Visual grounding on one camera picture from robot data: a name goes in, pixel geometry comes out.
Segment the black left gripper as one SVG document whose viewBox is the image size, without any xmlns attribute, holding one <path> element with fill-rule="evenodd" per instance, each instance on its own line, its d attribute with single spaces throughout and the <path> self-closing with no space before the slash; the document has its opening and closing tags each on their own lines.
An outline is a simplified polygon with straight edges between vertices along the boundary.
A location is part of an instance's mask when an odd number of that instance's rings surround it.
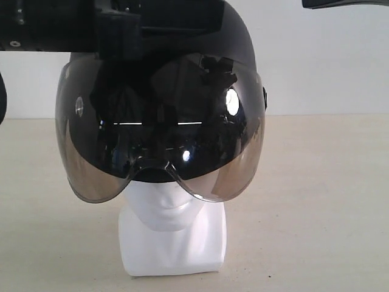
<svg viewBox="0 0 389 292">
<path fill-rule="evenodd" d="M 225 1 L 94 1 L 96 53 L 141 58 L 149 47 L 221 30 Z"/>
</svg>

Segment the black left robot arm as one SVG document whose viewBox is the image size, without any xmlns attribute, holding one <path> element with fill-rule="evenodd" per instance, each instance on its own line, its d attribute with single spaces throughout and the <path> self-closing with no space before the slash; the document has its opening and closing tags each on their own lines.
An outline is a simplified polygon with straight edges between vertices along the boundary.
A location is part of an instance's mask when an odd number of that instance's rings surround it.
<svg viewBox="0 0 389 292">
<path fill-rule="evenodd" d="M 1 1 L 1 50 L 136 60 L 221 29 L 225 1 Z"/>
</svg>

